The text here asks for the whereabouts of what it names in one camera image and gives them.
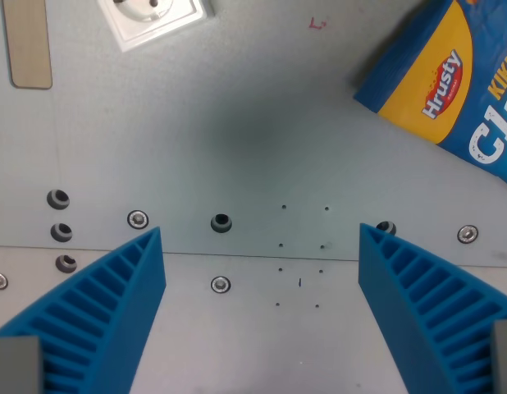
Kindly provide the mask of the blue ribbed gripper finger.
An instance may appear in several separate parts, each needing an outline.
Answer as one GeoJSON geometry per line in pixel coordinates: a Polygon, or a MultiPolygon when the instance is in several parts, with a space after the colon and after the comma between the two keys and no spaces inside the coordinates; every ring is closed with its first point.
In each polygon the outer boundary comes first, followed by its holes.
{"type": "Polygon", "coordinates": [[[166,286],[155,227],[41,296],[0,337],[40,340],[46,393],[128,393],[166,286]]]}
{"type": "Polygon", "coordinates": [[[507,295],[423,248],[359,227],[359,286],[410,393],[492,393],[507,295]]]}

